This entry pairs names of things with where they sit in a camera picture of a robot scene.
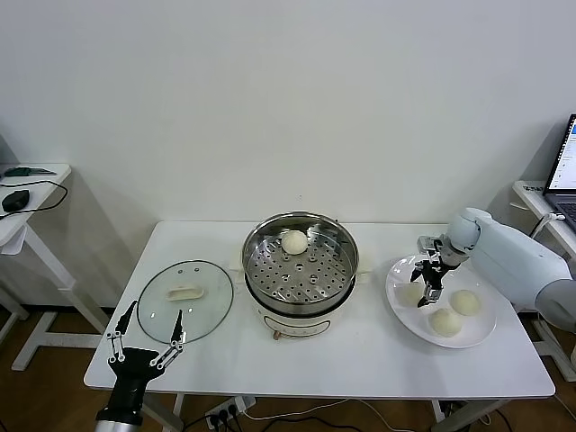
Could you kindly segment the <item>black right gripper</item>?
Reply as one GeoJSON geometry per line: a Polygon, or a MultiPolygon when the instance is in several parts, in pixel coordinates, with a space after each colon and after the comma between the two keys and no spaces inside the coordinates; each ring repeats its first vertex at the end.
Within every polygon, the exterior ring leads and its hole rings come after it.
{"type": "Polygon", "coordinates": [[[442,261],[422,260],[414,265],[409,281],[413,283],[422,276],[426,283],[423,296],[417,304],[418,308],[439,300],[443,291],[442,279],[447,273],[448,266],[442,261]]]}

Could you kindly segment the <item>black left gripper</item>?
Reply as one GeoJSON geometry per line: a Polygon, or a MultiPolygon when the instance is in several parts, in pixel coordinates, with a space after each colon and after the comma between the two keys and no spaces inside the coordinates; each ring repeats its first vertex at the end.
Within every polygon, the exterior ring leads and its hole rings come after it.
{"type": "Polygon", "coordinates": [[[120,316],[113,331],[106,334],[110,345],[109,366],[116,375],[107,408],[112,411],[138,413],[148,383],[158,378],[164,370],[184,351],[183,311],[178,312],[170,343],[159,353],[155,350],[123,347],[123,336],[131,322],[131,316],[138,302],[120,316]]]}

